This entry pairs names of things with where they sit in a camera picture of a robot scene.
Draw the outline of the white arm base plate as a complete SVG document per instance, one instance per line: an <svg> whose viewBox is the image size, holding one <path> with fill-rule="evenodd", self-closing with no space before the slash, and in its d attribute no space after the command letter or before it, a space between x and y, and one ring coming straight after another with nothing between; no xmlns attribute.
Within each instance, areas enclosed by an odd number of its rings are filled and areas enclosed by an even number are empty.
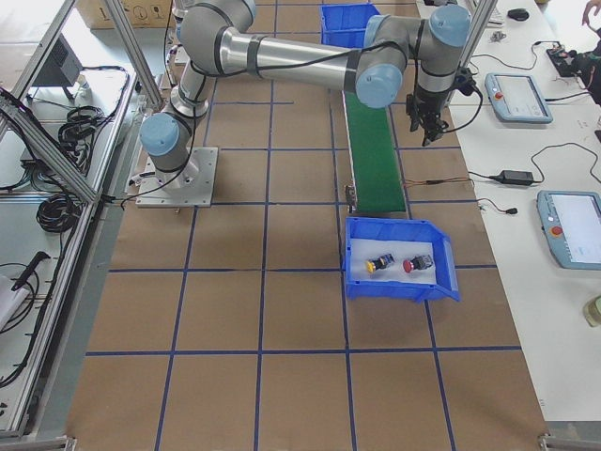
<svg viewBox="0 0 601 451"><path fill-rule="evenodd" d="M169 184L167 181L177 172L157 172L147 157L145 171L153 175L141 179L142 194L134 199L135 204L140 208L210 207L218 155L216 147L194 147L188 166Z"/></svg>

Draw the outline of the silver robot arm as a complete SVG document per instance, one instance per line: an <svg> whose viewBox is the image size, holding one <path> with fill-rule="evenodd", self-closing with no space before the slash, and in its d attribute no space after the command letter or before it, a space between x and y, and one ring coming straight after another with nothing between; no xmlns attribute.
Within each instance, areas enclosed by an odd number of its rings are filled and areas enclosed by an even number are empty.
<svg viewBox="0 0 601 451"><path fill-rule="evenodd" d="M202 1L186 9L178 40L189 61L169 104L140 130L159 188L188 188L196 180L200 165L188 141L208 110L208 83L243 73L343 90L367 107L383 108L396 99L413 60L419 67L411 125L423 128L425 145L447 132L441 110L469 38L465 8L438 7L424 20L375 15L359 49L251 34L255 15L252 1Z"/></svg>

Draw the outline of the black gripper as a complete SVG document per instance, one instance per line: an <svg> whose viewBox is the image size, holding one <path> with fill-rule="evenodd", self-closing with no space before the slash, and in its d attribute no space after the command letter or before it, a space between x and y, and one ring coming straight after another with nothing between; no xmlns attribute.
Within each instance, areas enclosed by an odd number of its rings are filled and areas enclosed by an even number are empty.
<svg viewBox="0 0 601 451"><path fill-rule="evenodd" d="M423 147L439 140L449 127L449 124L441 119L441 111L447 97L447 91L432 92L423 88L416 88L412 94L407 94L409 131L416 132L420 126L424 129Z"/></svg>

